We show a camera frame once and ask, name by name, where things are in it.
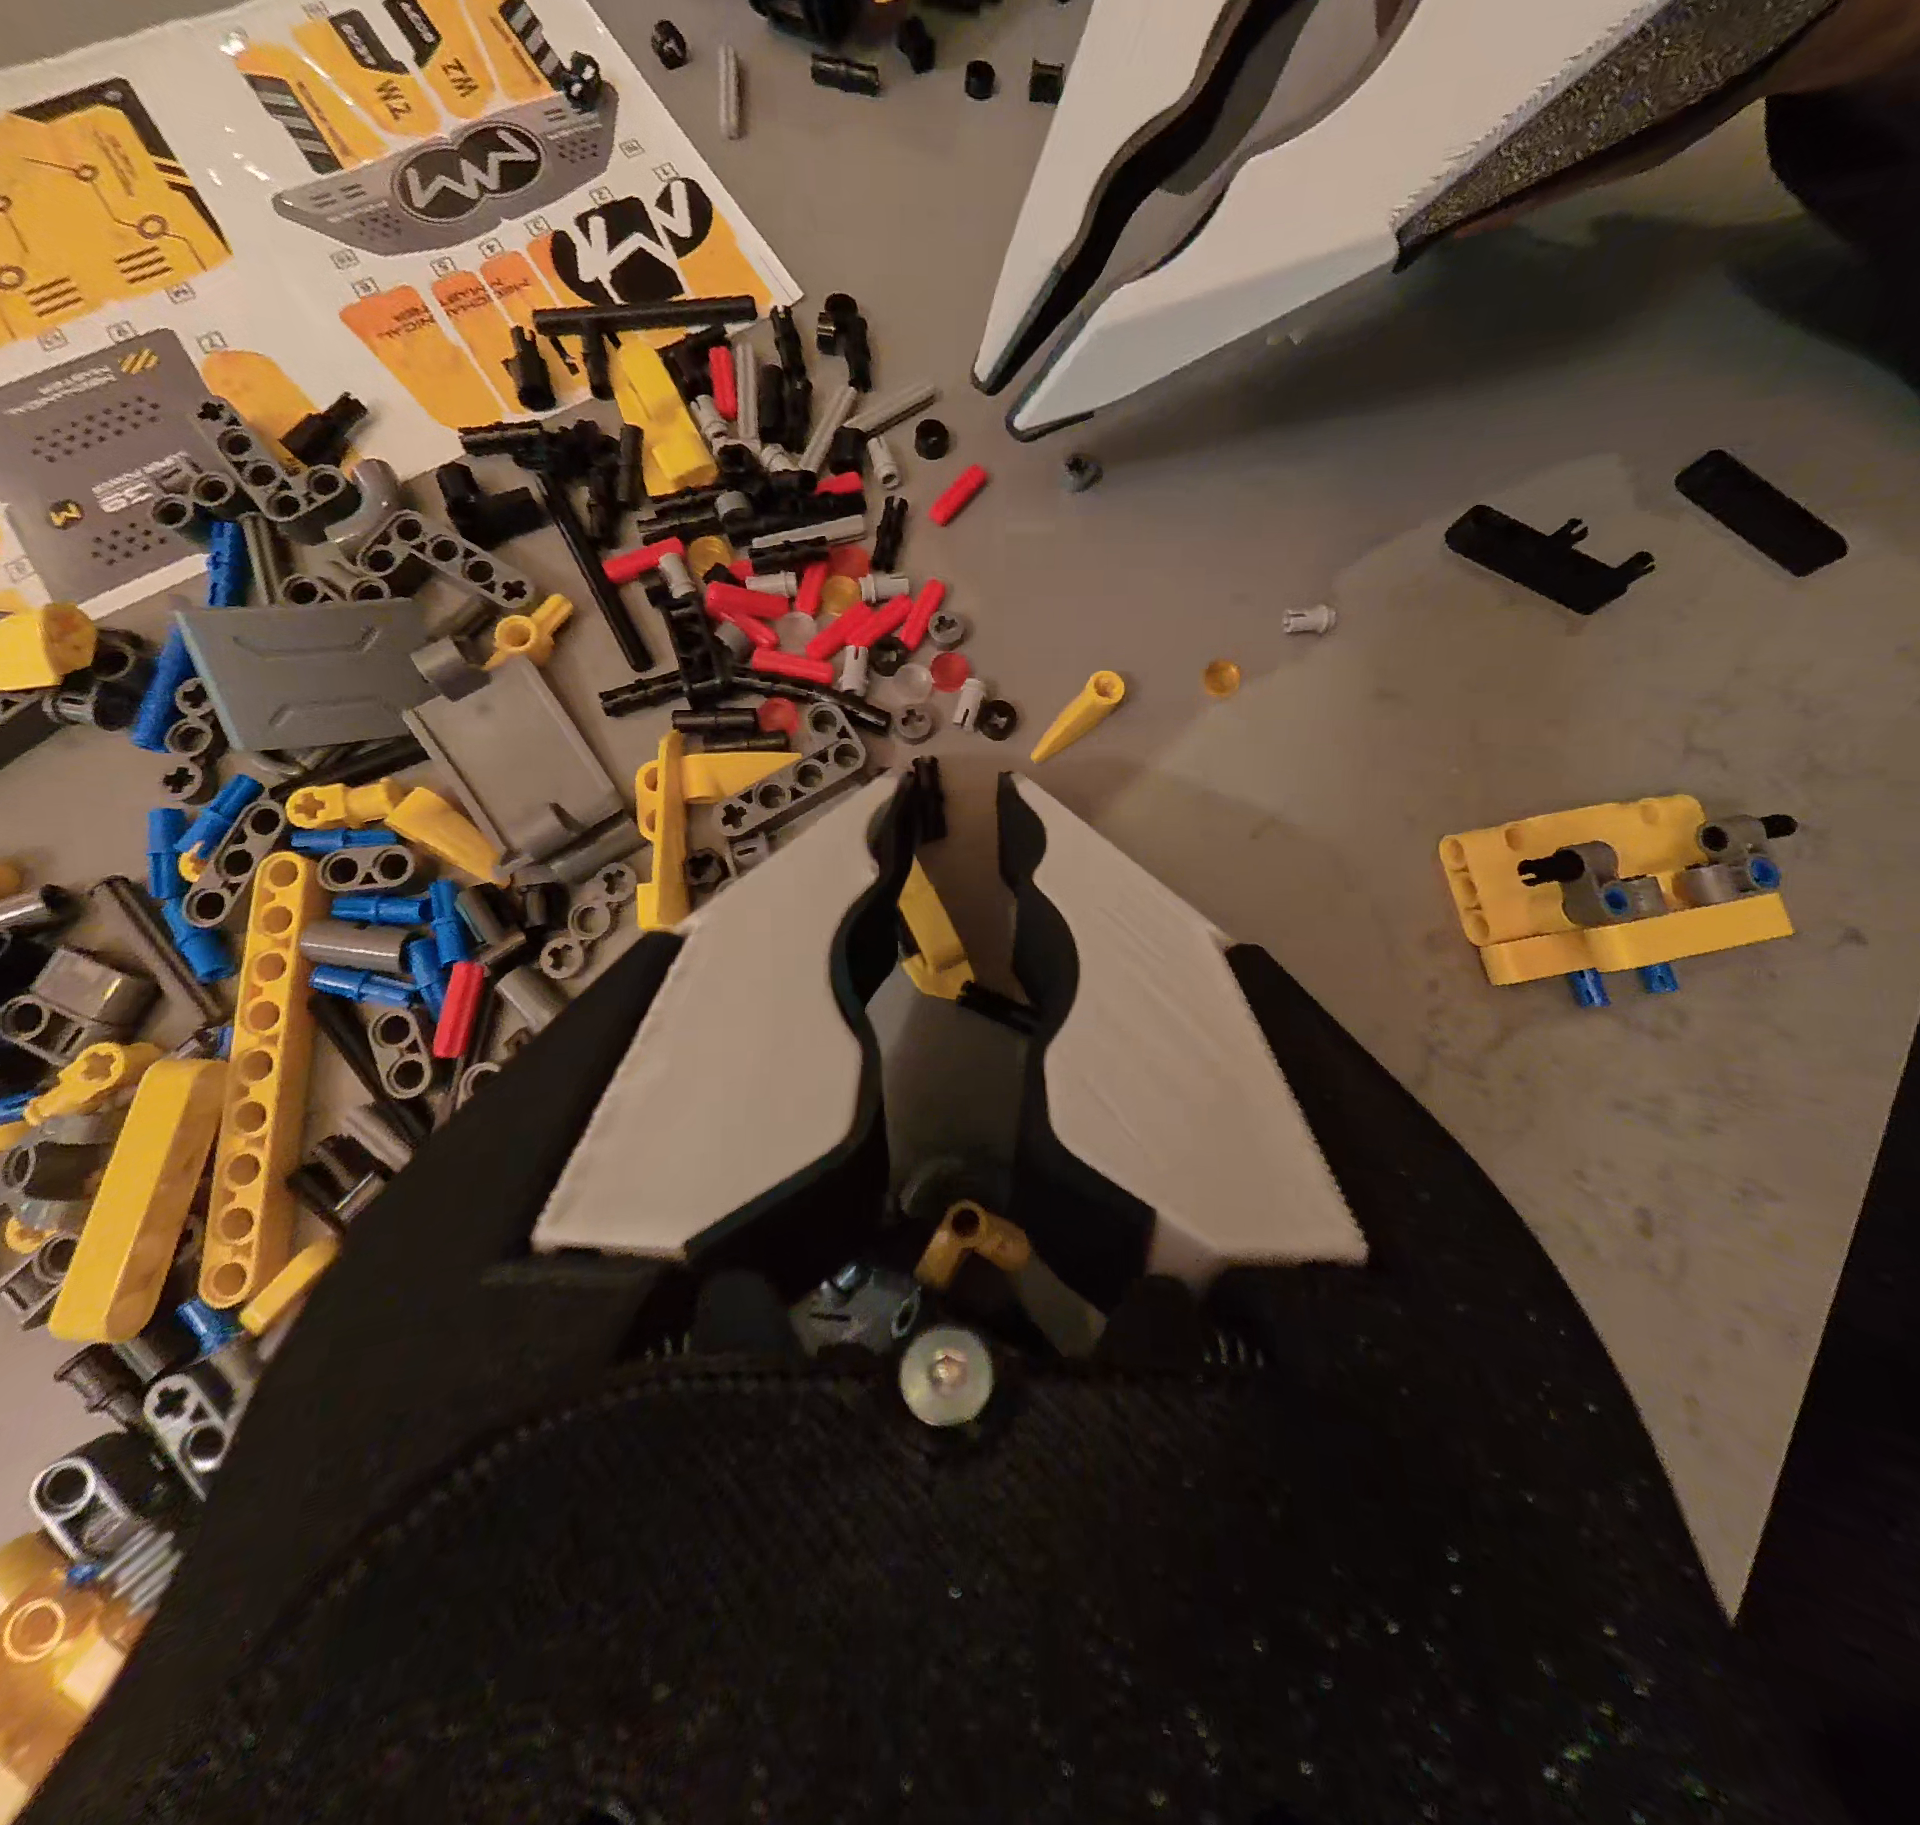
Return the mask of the cluster of black toy pins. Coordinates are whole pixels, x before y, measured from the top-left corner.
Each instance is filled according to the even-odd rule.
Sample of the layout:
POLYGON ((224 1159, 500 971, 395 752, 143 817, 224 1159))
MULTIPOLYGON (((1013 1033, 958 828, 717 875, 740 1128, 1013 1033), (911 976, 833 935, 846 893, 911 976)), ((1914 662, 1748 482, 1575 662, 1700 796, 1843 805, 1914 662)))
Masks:
POLYGON ((894 0, 890 4, 868 6, 852 29, 837 38, 801 36, 755 17, 775 33, 807 41, 807 75, 814 85, 860 97, 877 97, 884 90, 879 64, 846 52, 844 44, 847 41, 860 35, 887 36, 910 72, 924 76, 937 62, 937 43, 925 22, 925 10, 974 17, 999 2, 1001 0, 894 0))

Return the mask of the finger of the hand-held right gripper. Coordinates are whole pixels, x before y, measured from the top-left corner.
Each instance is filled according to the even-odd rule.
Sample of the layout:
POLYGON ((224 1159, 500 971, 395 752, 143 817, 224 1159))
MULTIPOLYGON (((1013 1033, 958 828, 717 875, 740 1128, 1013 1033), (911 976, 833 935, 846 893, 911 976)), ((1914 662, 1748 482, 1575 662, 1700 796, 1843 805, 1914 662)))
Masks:
POLYGON ((1398 229, 1669 0, 1409 0, 1380 62, 1244 162, 1186 249, 1097 302, 1008 416, 1088 419, 1389 266, 1398 229))
POLYGON ((1088 302, 1145 201, 1202 159, 1267 35, 1312 0, 1091 0, 972 362, 1008 387, 1088 302))

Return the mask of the grey toy connector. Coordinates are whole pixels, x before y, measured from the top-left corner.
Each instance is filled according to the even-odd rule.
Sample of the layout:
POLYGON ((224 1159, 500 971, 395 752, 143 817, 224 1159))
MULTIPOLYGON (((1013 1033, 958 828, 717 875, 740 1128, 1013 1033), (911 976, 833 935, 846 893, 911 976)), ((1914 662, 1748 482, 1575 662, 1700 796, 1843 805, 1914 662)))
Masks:
POLYGON ((860 1349, 884 1358, 900 1349, 922 1319, 924 1286, 900 1268, 850 1262, 787 1311, 807 1358, 860 1349))

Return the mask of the yellow toy connector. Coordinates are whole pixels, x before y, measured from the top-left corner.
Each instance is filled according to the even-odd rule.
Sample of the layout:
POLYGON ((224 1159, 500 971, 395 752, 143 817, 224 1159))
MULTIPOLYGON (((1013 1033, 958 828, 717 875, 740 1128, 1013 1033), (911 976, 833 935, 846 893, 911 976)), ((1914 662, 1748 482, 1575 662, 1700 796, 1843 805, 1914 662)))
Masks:
POLYGON ((959 1199, 947 1206, 927 1239, 913 1279, 925 1288, 947 1290, 969 1258, 1016 1276, 1034 1260, 1034 1249, 1017 1225, 972 1199, 959 1199))

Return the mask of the yellow cone toy piece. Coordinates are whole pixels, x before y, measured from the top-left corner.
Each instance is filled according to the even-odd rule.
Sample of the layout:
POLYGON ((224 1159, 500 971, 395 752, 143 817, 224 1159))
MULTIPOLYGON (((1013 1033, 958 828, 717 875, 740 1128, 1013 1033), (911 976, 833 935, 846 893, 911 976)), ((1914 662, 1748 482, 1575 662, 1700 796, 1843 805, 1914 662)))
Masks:
POLYGON ((1125 689, 1114 669, 1094 671, 1036 738, 1027 763, 1040 765, 1091 734, 1125 701, 1125 689))

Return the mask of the black flat toy panel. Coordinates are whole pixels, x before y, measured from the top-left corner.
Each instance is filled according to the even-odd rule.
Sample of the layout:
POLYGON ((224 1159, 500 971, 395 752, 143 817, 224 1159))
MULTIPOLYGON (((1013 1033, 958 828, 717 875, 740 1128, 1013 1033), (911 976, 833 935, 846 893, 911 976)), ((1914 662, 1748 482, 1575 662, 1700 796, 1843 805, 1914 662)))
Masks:
POLYGON ((1821 517, 1723 448, 1679 468, 1675 492, 1793 578, 1842 562, 1850 543, 1821 517))

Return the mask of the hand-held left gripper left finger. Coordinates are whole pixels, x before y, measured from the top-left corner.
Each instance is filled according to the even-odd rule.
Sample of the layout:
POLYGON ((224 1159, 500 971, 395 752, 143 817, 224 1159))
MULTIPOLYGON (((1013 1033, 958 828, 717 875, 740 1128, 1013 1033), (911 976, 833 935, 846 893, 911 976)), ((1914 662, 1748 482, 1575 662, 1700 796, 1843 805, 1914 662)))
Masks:
POLYGON ((900 963, 910 775, 841 796, 678 933, 532 1230, 537 1253, 692 1262, 835 1172, 884 1184, 872 998, 900 963))

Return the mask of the small yellow toy assembly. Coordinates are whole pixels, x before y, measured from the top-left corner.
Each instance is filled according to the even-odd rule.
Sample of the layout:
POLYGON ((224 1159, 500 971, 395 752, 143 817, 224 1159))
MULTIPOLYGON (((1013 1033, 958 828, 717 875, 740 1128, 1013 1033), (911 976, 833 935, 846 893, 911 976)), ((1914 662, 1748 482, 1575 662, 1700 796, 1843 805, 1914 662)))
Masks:
POLYGON ((1492 989, 1560 986, 1598 1010, 1620 981, 1669 996, 1682 963, 1787 941, 1777 850, 1795 832, 1785 812, 1663 794, 1451 832, 1436 856, 1492 989))

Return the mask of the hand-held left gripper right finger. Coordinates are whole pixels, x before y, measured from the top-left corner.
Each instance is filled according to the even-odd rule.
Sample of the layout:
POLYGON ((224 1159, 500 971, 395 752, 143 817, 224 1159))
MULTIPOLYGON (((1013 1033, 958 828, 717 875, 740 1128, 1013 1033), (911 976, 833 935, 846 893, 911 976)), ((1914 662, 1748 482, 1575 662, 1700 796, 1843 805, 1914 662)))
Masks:
POLYGON ((1253 1002, 1274 963, 1013 773, 997 864, 1034 1014, 1012 1217, 1051 1270, 1367 1260, 1253 1002))

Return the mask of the yellow curved toy piece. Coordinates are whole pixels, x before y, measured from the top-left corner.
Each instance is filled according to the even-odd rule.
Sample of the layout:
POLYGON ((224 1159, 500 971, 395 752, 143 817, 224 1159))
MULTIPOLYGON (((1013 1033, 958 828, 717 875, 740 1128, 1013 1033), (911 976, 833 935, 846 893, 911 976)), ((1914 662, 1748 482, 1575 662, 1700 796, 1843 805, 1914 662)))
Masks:
POLYGON ((969 956, 920 861, 897 894, 900 964, 924 996, 958 1002, 974 981, 969 956))

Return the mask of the black connector piece with pins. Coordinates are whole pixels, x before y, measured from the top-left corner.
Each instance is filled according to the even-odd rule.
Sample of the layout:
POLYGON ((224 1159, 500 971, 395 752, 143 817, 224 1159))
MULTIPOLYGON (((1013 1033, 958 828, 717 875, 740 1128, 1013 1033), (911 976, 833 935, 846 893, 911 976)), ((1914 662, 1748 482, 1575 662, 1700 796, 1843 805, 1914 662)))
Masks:
POLYGON ((1494 506, 1476 505, 1445 527, 1456 557, 1575 617, 1613 605, 1657 569, 1654 554, 1632 553, 1607 564, 1584 550, 1588 525, 1571 517, 1544 533, 1494 506))

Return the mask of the pile of toy building pieces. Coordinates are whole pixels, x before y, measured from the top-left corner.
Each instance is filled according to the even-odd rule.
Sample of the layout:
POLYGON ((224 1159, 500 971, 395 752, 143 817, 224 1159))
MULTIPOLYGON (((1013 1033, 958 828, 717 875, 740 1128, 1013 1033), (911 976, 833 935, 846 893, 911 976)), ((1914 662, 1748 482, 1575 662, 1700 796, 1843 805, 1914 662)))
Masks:
POLYGON ((638 886, 625 862, 659 840, 662 770, 639 770, 638 811, 546 682, 544 661, 570 614, 493 543, 555 521, 601 578, 653 576, 681 664, 606 694, 611 713, 687 704, 663 754, 690 730, 684 796, 727 830, 722 864, 744 869, 768 830, 866 776, 870 744, 922 743, 934 692, 952 725, 978 704, 947 647, 940 591, 876 562, 811 652, 773 618, 860 529, 855 496, 825 499, 833 525, 732 533, 752 499, 672 496, 687 535, 714 537, 717 576, 687 567, 665 530, 628 558, 604 558, 619 517, 643 499, 638 428, 593 421, 470 422, 467 456, 504 456, 542 492, 484 490, 466 463, 437 478, 445 527, 392 505, 377 460, 352 472, 312 450, 304 426, 278 468, 227 399, 193 402, 220 468, 183 465, 158 481, 162 530, 210 519, 252 564, 258 525, 288 543, 301 525, 369 600, 301 611, 214 609, 181 622, 179 687, 156 699, 168 732, 207 714, 247 748, 242 672, 226 652, 263 652, 267 706, 344 708, 348 743, 371 773, 326 770, 266 786, 231 776, 196 820, 149 819, 148 879, 92 890, 151 949, 128 1002, 120 967, 77 949, 36 956, 31 919, 7 923, 4 956, 33 973, 4 991, 4 1052, 43 1060, 39 1092, 4 1096, 4 1311, 77 1347, 60 1372, 105 1431, 31 1486, 36 1530, 4 1547, 4 1762, 27 1786, 90 1718, 125 1665, 179 1561, 254 1389, 256 1343, 273 1333, 331 1262, 333 1234, 295 1247, 300 1161, 318 1024, 365 1013, 352 1052, 376 1059, 367 1084, 410 1102, 442 1060, 467 1052, 467 1027, 497 992, 533 1037, 563 1009, 560 979, 623 900, 670 923, 665 886, 638 886), (360 730, 358 711, 369 730, 360 730))

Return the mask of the yellow grey sticker sheet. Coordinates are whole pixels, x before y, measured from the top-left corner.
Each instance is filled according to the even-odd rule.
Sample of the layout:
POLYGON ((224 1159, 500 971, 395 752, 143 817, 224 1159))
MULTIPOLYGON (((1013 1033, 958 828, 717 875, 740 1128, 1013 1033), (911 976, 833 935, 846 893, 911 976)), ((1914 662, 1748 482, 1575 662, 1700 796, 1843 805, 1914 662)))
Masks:
POLYGON ((588 0, 252 0, 4 71, 4 591, 105 617, 177 472, 414 476, 540 311, 801 297, 588 0))

